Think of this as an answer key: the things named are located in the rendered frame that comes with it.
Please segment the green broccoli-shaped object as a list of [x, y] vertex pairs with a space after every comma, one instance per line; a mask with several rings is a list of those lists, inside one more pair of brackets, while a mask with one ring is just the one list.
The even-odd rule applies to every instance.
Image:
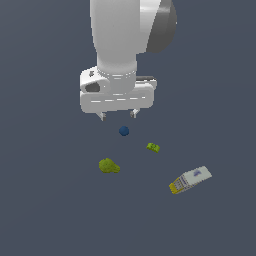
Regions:
[[99, 162], [99, 169], [103, 172], [103, 173], [118, 173], [120, 171], [120, 167], [118, 165], [116, 165], [111, 159], [106, 158], [106, 159], [102, 159]]

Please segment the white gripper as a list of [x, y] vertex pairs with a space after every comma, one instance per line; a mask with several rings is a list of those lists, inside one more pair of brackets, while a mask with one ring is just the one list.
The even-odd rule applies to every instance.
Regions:
[[106, 112], [129, 110], [136, 118], [141, 108], [150, 108], [154, 102], [157, 80], [152, 76], [110, 75], [97, 67], [80, 75], [80, 106], [85, 113], [95, 113], [106, 121]]

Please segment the white and yellow box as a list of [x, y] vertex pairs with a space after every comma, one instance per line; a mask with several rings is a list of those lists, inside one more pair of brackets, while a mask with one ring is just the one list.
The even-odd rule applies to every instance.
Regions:
[[212, 177], [212, 174], [206, 166], [201, 166], [193, 170], [184, 172], [174, 182], [169, 185], [173, 194], [180, 194], [185, 192], [201, 182]]

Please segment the small green toy block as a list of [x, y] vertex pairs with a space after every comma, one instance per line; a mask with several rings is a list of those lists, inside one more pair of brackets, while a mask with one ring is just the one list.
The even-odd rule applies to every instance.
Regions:
[[154, 151], [155, 153], [158, 153], [159, 150], [160, 150], [160, 147], [154, 143], [148, 143], [147, 149], [151, 150], [151, 151]]

